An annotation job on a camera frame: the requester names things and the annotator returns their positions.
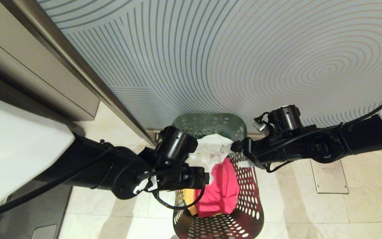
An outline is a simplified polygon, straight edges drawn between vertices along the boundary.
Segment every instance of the white cloth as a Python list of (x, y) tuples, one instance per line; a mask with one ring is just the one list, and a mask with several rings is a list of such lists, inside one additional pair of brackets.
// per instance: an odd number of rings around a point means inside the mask
[(213, 182), (212, 169), (218, 163), (222, 163), (229, 153), (232, 153), (230, 147), (232, 140), (211, 134), (197, 139), (198, 146), (194, 153), (190, 153), (185, 161), (193, 167), (204, 167), (205, 172), (210, 173), (209, 184)]

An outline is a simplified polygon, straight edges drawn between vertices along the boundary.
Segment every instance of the metal plate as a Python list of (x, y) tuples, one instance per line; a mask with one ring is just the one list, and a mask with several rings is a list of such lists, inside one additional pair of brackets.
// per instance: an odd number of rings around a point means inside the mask
[(348, 194), (346, 177), (341, 160), (323, 164), (310, 160), (316, 191), (319, 194)]

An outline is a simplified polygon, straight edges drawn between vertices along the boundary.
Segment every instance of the floor tile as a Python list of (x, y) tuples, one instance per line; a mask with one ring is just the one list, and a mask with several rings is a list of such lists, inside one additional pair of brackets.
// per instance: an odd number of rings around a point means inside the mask
[(344, 195), (350, 222), (382, 221), (382, 151), (341, 160), (349, 194)]
[(382, 239), (382, 223), (271, 223), (258, 239)]
[(257, 169), (256, 175), (265, 221), (349, 222), (342, 195), (317, 194), (308, 159), (293, 162), (271, 174)]
[[(170, 205), (175, 203), (175, 192), (160, 192), (159, 197)], [(172, 219), (173, 210), (161, 205), (151, 194), (148, 217)]]
[(94, 121), (77, 121), (85, 129), (86, 137), (99, 142), (104, 139), (115, 146), (148, 145), (130, 129), (117, 115), (100, 102)]
[(67, 213), (147, 217), (150, 196), (143, 192), (129, 200), (120, 200), (108, 190), (74, 187)]
[(67, 214), (59, 239), (169, 239), (172, 219)]

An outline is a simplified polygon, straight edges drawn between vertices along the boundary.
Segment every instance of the laundry basket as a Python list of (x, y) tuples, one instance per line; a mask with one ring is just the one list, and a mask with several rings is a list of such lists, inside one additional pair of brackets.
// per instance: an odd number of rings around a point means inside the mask
[[(173, 126), (197, 139), (217, 133), (232, 141), (247, 136), (243, 120), (233, 114), (185, 114), (173, 122)], [(255, 238), (263, 227), (263, 209), (259, 198), (255, 168), (238, 168), (237, 163), (246, 160), (242, 153), (232, 153), (240, 193), (237, 208), (229, 215), (208, 218), (191, 216), (188, 210), (174, 210), (173, 227), (180, 239), (239, 239)], [(175, 192), (175, 206), (185, 206), (182, 190)]]

